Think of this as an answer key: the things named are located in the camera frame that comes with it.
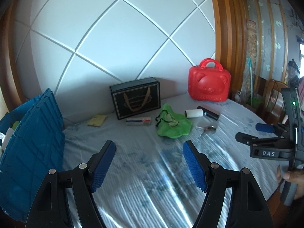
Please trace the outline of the person right hand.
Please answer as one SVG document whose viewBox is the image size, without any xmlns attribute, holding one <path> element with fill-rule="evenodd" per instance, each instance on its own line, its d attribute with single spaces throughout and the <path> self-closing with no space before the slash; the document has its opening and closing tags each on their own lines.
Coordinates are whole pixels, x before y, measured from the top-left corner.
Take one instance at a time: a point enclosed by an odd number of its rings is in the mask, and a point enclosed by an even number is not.
<svg viewBox="0 0 304 228">
<path fill-rule="evenodd" d="M 301 189 L 303 188 L 303 169 L 295 169 L 283 173 L 280 166 L 278 166 L 276 178 L 278 183 L 280 183 L 281 180 L 285 180 L 287 182 L 297 184 Z"/>
</svg>

